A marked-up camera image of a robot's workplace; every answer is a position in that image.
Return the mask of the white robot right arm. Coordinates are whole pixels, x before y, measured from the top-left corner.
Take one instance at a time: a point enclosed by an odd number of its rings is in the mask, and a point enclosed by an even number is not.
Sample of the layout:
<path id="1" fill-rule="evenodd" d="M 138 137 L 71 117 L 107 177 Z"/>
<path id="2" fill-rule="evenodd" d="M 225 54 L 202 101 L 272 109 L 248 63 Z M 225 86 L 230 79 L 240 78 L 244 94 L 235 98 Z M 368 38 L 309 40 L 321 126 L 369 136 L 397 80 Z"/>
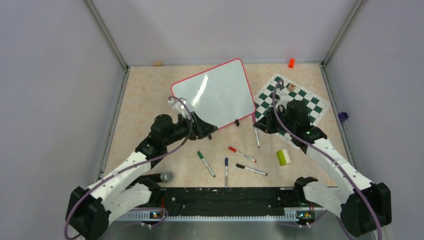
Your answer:
<path id="1" fill-rule="evenodd" d="M 347 232 L 360 237 L 392 222 L 391 191 L 374 183 L 346 160 L 327 135 L 311 124 L 309 111 L 301 100 L 270 106 L 255 128 L 267 134 L 286 132 L 305 155 L 315 160 L 336 183 L 332 189 L 313 177 L 299 177 L 294 184 L 293 200 L 299 206 L 316 203 L 337 216 Z"/>

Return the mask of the purple cap whiteboard marker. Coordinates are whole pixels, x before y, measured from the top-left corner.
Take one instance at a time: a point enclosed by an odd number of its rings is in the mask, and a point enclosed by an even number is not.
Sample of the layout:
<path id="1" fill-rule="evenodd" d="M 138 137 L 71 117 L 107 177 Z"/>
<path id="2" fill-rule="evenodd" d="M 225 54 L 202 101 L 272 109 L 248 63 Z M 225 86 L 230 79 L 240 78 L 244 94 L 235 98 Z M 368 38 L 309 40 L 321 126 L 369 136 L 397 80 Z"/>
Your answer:
<path id="1" fill-rule="evenodd" d="M 255 125 L 255 123 L 256 123 L 255 114 L 252 114 L 251 118 L 252 118 L 253 125 Z M 258 148 L 261 148 L 258 129 L 255 126 L 253 126 L 253 129 L 254 129 L 254 132 L 255 132 L 256 145 L 257 145 Z"/>

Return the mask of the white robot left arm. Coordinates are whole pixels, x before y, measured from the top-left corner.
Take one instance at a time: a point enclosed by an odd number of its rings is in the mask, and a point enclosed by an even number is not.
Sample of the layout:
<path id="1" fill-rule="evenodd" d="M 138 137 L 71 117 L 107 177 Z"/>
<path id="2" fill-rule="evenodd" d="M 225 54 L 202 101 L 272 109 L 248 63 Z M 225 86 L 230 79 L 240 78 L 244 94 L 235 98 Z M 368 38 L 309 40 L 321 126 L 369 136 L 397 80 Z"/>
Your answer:
<path id="1" fill-rule="evenodd" d="M 72 227 L 86 240 L 97 240 L 120 216 L 141 205 L 154 207 L 160 193 L 154 183 L 139 180 L 157 161 L 172 154 L 167 147 L 177 141 L 201 140 L 218 130 L 218 126 L 202 120 L 195 112 L 178 116 L 160 114 L 150 127 L 149 135 L 118 167 L 87 187 L 75 188 L 69 198 L 64 236 L 70 239 Z"/>

